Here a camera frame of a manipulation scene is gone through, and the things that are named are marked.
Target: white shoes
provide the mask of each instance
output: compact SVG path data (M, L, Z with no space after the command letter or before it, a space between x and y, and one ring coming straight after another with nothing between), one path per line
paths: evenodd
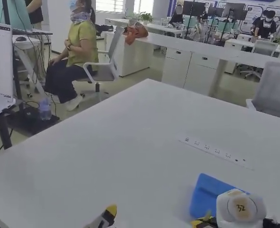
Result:
M66 110L69 111L69 112L74 110L75 108L78 107L78 105L81 103L82 100L83 100L83 97L77 96L73 100L67 101L65 103Z

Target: computer mouse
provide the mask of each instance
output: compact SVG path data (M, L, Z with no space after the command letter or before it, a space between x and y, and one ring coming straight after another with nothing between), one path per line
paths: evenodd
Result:
M18 38L16 38L17 42L26 41L26 40L27 40L26 37L18 37Z

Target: window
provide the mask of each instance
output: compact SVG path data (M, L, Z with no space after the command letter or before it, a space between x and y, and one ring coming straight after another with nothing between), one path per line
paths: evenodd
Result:
M135 0L134 13L147 12L152 14L154 0Z
M124 0L97 0L96 11L123 13Z

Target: gray mesh chair back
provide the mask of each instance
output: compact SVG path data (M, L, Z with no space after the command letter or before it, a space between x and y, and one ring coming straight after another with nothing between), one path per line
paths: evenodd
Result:
M113 38L112 38L112 43L111 43L110 49L108 51L108 57L110 59L110 62L112 61L112 59L114 57L113 55L115 53L117 43L118 43L121 35L123 34L123 32L124 32L124 28L117 26L115 34L113 35Z
M252 50L253 53L265 55L265 56L273 56L274 52L277 49L278 44L272 43L264 40L257 40L255 42L254 48Z
M252 103L257 111L280 117L280 63L266 64Z

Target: dark pants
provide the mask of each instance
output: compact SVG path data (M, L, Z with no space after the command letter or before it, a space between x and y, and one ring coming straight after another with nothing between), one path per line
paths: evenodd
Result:
M45 91L57 95L61 103L77 97L73 81L88 78L82 67L76 65L66 67L67 61L67 59L64 59L48 66L46 71ZM89 66L88 70L92 76L95 74L92 71L92 66Z

